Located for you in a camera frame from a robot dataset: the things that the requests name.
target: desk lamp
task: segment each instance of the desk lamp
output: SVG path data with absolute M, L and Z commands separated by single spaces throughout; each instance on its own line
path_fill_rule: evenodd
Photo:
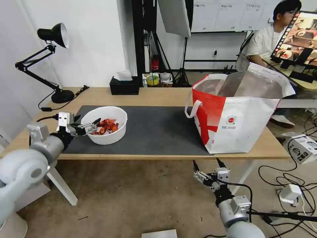
M 35 73 L 32 73 L 28 70 L 28 68 L 37 62 L 45 59 L 46 57 L 52 55 L 55 53 L 56 45 L 52 43 L 52 41 L 56 42 L 58 45 L 69 48 L 69 39 L 67 35 L 66 27 L 63 23 L 59 23 L 55 25 L 52 29 L 38 29 L 37 35 L 40 39 L 44 40 L 48 45 L 40 50 L 39 52 L 31 55 L 30 57 L 26 58 L 25 60 L 21 62 L 16 63 L 16 68 L 27 75 L 35 78 L 36 80 L 40 81 L 41 83 L 49 86 L 50 88 L 54 89 L 55 93 L 52 95 L 52 102 L 54 103 L 65 103 L 69 102 L 74 98 L 74 93 L 70 90 L 62 90 L 59 88 L 59 85 L 54 84 L 46 79 L 41 78 L 40 76 L 36 75 Z M 39 59 L 32 59 L 38 54 L 45 52 L 46 50 L 49 50 L 50 53 L 47 55 L 39 58 Z

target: shoe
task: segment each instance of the shoe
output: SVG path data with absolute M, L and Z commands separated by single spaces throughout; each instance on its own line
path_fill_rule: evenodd
M 291 129 L 295 126 L 295 124 L 290 122 L 284 115 L 272 115 L 270 122 L 286 129 Z

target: bag handle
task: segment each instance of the bag handle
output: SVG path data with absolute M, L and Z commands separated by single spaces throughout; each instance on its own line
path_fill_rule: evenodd
M 192 108 L 191 114 L 188 115 L 187 109 L 188 109 L 189 101 L 191 99 L 191 95 L 192 95 L 192 91 L 190 91 L 190 93 L 188 94 L 188 97 L 187 97 L 186 103 L 185 103 L 185 115 L 187 118 L 193 118 L 196 115 L 199 106 L 202 105 L 201 101 L 196 100 L 196 102 L 194 103 L 194 106 Z

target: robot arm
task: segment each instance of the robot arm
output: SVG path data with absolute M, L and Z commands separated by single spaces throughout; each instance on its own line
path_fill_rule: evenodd
M 194 161 L 194 177 L 215 193 L 216 206 L 219 208 L 221 221 L 227 231 L 227 238 L 265 238 L 263 232 L 249 222 L 247 211 L 251 203 L 248 198 L 235 197 L 223 183 L 229 182 L 230 170 L 219 159 L 217 160 L 220 168 L 210 174 L 199 171 Z
M 43 123 L 30 123 L 30 148 L 12 151 L 0 160 L 0 226 L 14 211 L 15 201 L 57 164 L 57 158 L 73 138 L 95 132 L 100 121 L 75 124 L 70 112 L 60 112 L 58 117 L 57 133 L 49 134 Z

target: black lamp shade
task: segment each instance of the black lamp shade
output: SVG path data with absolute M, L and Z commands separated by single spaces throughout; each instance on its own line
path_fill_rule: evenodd
M 55 25 L 50 29 L 38 29 L 37 35 L 40 39 L 45 41 L 55 41 L 64 48 L 69 48 L 69 39 L 66 27 L 63 23 Z

